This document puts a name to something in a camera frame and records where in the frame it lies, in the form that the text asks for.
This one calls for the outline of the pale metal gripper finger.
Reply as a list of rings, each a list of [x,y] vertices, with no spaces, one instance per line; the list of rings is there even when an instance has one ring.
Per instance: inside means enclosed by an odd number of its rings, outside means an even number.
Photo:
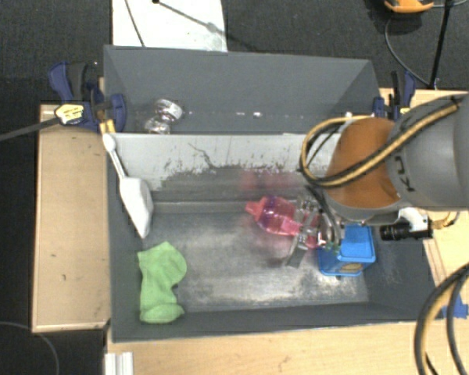
[[[309,195],[300,195],[295,204],[295,219],[306,221],[309,217],[313,219],[321,214],[319,202]]]
[[[319,231],[317,229],[305,229],[292,239],[288,254],[284,259],[285,266],[298,268],[308,252],[314,252],[319,247]]]

